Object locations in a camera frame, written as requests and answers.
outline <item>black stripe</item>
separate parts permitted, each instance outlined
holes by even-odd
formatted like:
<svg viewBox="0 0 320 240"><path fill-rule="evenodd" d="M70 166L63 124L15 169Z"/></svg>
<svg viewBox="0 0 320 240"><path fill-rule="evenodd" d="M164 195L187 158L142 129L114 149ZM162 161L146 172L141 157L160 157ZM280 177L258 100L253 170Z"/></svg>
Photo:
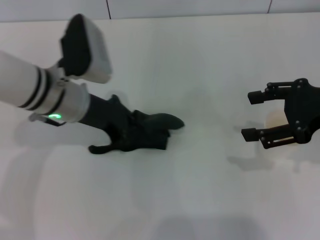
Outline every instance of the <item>black stripe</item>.
<svg viewBox="0 0 320 240"><path fill-rule="evenodd" d="M30 96L30 98L24 103L22 104L21 106L19 106L19 108L25 108L27 107L30 103L32 103L32 101L35 99L35 97L37 96L38 94L38 91L40 89L40 83L41 83L41 72L40 72L40 69L37 67L36 68L37 70L37 74L38 74L38 80L36 82L36 86L35 86L35 89L32 93L32 95Z"/></svg>
<svg viewBox="0 0 320 240"><path fill-rule="evenodd" d="M61 92L60 96L59 96L59 99L58 101L56 102L56 104L53 106L53 108L46 112L45 114L43 115L50 115L50 114L53 114L59 107L60 107L60 104L62 102L62 100L64 99L64 96L65 96L65 93L66 93L66 90L63 89L63 91Z"/></svg>
<svg viewBox="0 0 320 240"><path fill-rule="evenodd" d="M48 71L45 71L45 87L44 87L44 91L42 93L42 96L40 97L40 99L36 103L36 105L29 108L28 110L33 111L33 110L37 109L43 103L43 101L45 100L45 98L49 92L50 86L51 86L50 75L49 75Z"/></svg>

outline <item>white table surface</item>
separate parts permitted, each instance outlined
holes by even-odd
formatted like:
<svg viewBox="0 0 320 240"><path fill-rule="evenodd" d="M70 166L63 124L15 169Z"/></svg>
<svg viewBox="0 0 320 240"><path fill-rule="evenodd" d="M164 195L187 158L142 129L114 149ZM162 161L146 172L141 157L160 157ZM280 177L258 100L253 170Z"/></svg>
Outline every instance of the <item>white table surface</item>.
<svg viewBox="0 0 320 240"><path fill-rule="evenodd" d="M132 110L185 121L167 151L92 155L104 132L28 122L0 103L1 240L318 240L320 134L265 150L283 101L250 105L268 82L320 87L320 13L101 20L110 83ZM60 57L65 21L0 24L0 49L41 67Z"/></svg>

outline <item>green led light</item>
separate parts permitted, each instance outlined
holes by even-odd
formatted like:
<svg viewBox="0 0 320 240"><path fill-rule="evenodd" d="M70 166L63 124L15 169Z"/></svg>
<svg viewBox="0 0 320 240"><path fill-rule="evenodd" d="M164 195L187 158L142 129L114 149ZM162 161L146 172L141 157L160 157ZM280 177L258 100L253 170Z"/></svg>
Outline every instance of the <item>green led light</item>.
<svg viewBox="0 0 320 240"><path fill-rule="evenodd" d="M52 118L52 119L60 119L61 118L61 115L59 114L51 114L48 116L49 118Z"/></svg>

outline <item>white cylinder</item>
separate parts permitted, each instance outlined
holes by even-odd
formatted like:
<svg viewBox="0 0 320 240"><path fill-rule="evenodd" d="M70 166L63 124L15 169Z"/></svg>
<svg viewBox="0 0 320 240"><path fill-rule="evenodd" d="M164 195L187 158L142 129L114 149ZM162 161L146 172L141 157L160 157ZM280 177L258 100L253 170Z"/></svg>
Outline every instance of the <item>white cylinder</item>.
<svg viewBox="0 0 320 240"><path fill-rule="evenodd" d="M0 101L21 106L38 83L37 67L0 51Z"/></svg>

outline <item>white tabletop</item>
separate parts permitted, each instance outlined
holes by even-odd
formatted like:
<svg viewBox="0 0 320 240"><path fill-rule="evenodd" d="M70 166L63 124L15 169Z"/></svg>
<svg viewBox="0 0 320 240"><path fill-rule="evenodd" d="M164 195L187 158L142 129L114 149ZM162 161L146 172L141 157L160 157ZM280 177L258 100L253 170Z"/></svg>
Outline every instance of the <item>white tabletop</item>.
<svg viewBox="0 0 320 240"><path fill-rule="evenodd" d="M265 150L240 131L284 107L250 105L248 92L302 77L320 87L319 22L320 13L97 21L114 76L89 91L185 128L167 151L92 155L87 146L109 141L101 130L28 122L0 103L0 239L318 240L319 132ZM1 23L0 49L49 67L66 24Z"/></svg>

